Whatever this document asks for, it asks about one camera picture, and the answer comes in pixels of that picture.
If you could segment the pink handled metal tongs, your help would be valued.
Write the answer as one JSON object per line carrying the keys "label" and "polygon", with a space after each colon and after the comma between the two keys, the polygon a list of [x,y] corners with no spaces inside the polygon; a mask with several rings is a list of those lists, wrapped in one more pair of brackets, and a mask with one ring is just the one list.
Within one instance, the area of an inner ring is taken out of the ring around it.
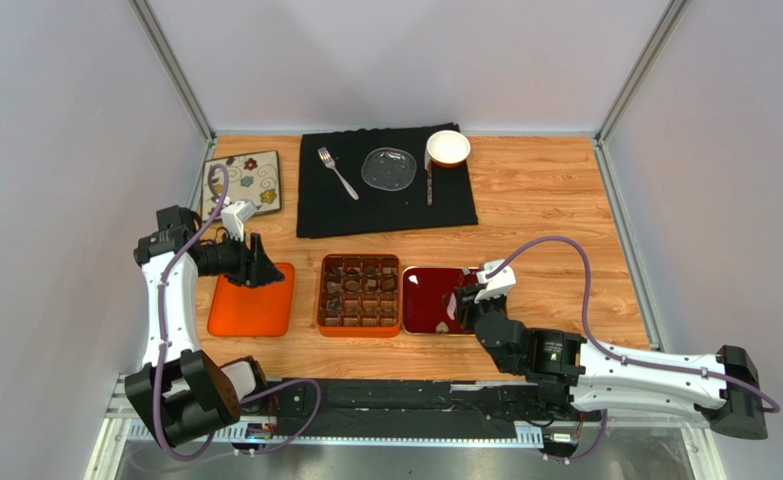
{"label": "pink handled metal tongs", "polygon": [[447,316],[452,319],[457,319],[458,302],[454,293],[449,293],[446,299],[445,311]]}

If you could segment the orange chocolate box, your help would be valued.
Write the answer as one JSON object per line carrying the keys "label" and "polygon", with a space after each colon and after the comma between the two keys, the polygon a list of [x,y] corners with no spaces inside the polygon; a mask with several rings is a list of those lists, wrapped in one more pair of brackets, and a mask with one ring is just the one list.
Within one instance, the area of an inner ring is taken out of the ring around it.
{"label": "orange chocolate box", "polygon": [[[363,269],[376,267],[377,276],[366,276]],[[345,275],[348,267],[358,267],[361,275],[358,277]],[[384,267],[395,267],[397,275],[384,275]],[[320,293],[317,305],[316,325],[321,335],[331,338],[392,338],[397,336],[402,328],[401,323],[401,263],[400,259],[391,254],[330,254],[323,259],[320,271]],[[397,291],[386,293],[381,290],[385,280],[395,279]],[[346,280],[359,280],[358,291],[346,291]],[[365,293],[363,285],[367,280],[378,282],[378,291]],[[343,292],[330,295],[326,291],[328,282],[341,283]],[[341,300],[339,312],[328,312],[326,302],[332,298]]]}

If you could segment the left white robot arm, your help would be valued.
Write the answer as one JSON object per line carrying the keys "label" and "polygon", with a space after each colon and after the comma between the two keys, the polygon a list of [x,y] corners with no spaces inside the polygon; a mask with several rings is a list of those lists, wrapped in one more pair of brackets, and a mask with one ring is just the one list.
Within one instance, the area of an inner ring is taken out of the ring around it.
{"label": "left white robot arm", "polygon": [[166,448],[210,436],[235,424],[242,400],[266,387],[258,361],[243,357],[217,365],[203,350],[196,325],[196,284],[220,277],[237,287],[276,284],[285,276],[267,256],[259,234],[246,234],[257,211],[237,201],[221,212],[219,240],[201,240],[200,216],[184,207],[158,211],[157,230],[133,252],[148,296],[148,340],[125,395],[139,418]]}

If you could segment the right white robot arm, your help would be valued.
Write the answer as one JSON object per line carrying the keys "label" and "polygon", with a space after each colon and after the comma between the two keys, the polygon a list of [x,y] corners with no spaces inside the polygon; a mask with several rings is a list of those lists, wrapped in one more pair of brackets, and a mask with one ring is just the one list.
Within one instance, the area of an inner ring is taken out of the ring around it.
{"label": "right white robot arm", "polygon": [[579,334],[528,328],[510,319],[503,296],[455,287],[446,310],[474,334],[497,370],[539,388],[542,403],[578,412],[636,410],[695,420],[733,438],[765,440],[765,400],[748,352],[724,345],[714,354],[674,355],[594,343]]}

